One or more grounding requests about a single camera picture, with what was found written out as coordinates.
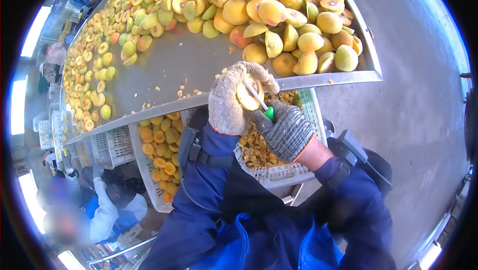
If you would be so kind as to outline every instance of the gray knit glove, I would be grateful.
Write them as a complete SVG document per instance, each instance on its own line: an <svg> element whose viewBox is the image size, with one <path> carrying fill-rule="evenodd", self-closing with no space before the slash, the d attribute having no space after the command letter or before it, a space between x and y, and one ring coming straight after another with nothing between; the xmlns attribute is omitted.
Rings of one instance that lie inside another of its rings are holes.
<svg viewBox="0 0 478 270"><path fill-rule="evenodd" d="M299 107L279 101L272 103L272 107L275 124L261 110L252 113L252 121L272 153L286 162L294 162L315 135L315 129Z"/></svg>
<svg viewBox="0 0 478 270"><path fill-rule="evenodd" d="M279 92L274 76L260 64L237 62L230 66L214 81L209 94L209 123L215 131L241 135L247 129L251 112L243 109L236 98L236 88L247 73L264 83L271 95Z"/></svg>

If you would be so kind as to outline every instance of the plaid shirt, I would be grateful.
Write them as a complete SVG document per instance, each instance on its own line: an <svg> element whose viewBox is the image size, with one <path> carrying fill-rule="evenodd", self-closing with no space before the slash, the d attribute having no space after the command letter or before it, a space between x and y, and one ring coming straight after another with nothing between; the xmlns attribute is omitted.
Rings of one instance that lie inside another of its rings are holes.
<svg viewBox="0 0 478 270"><path fill-rule="evenodd" d="M95 191L98 195L99 208L90 223L90 238L94 243L103 241L113 234L113 224L118 219L118 209L106 194L106 184L101 178L93 180Z"/></svg>

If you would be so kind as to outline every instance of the fluorescent light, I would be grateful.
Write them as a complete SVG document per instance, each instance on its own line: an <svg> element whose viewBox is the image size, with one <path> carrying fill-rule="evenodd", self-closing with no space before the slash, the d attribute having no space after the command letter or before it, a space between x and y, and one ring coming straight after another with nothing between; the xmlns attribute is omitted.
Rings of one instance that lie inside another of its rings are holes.
<svg viewBox="0 0 478 270"><path fill-rule="evenodd" d="M12 135L25 133L25 93L27 80L17 80L11 89L10 131Z"/></svg>
<svg viewBox="0 0 478 270"><path fill-rule="evenodd" d="M60 253L58 259L68 270L86 270L69 250Z"/></svg>
<svg viewBox="0 0 478 270"><path fill-rule="evenodd" d="M432 243L432 245L427 249L426 255L421 261L419 261L421 270L428 270L433 265L436 258L438 258L441 252L442 248L440 246L440 243Z"/></svg>
<svg viewBox="0 0 478 270"><path fill-rule="evenodd" d="M36 47L42 28L51 10L51 7L43 6L38 11L35 20L33 20L32 27L30 28L30 31L28 31L27 39L23 44L23 48L21 49L21 56L31 57L33 55L33 50Z"/></svg>
<svg viewBox="0 0 478 270"><path fill-rule="evenodd" d="M18 178L20 182L21 192L27 203L28 210L32 214L33 221L40 233L44 234L45 230L43 229L43 218L46 215L46 212L41 209L36 201L36 184L31 173L24 174Z"/></svg>

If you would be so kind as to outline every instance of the blue sleeve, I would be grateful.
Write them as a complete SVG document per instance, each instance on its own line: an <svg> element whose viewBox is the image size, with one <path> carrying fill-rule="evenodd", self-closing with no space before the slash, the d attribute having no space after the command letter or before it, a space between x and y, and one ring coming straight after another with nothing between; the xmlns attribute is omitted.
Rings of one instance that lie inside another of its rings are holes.
<svg viewBox="0 0 478 270"><path fill-rule="evenodd" d="M315 177L323 184L339 166L337 157L330 158ZM396 269L390 254L391 214L375 182L362 169L352 167L349 177L330 192L348 243L340 269Z"/></svg>
<svg viewBox="0 0 478 270"><path fill-rule="evenodd" d="M207 124L202 149L211 156L228 156L238 141L239 136L217 133ZM218 231L216 221L220 215L198 207L184 189L198 204L218 211L228 173L228 168L188 163L183 185L174 196L174 210L164 220L140 269L185 269L214 247Z"/></svg>

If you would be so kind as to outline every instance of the hand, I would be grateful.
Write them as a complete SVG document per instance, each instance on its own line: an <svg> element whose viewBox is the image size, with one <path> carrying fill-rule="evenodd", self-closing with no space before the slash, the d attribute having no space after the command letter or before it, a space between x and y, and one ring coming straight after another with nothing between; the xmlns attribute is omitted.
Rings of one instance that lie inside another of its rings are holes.
<svg viewBox="0 0 478 270"><path fill-rule="evenodd" d="M209 123L215 131L241 135L247 129L250 112L243 109L236 99L236 87L247 73L263 82L271 95L279 92L279 85L272 74L260 64L237 62L230 66L214 81L209 94Z"/></svg>
<svg viewBox="0 0 478 270"><path fill-rule="evenodd" d="M104 172L103 164L101 162L96 162L93 165L93 179L101 178Z"/></svg>
<svg viewBox="0 0 478 270"><path fill-rule="evenodd" d="M295 162L309 143L313 143L311 139L316 140L315 129L299 107L279 101L273 102L272 107L275 124L259 110L252 113L252 121L272 153L286 162Z"/></svg>

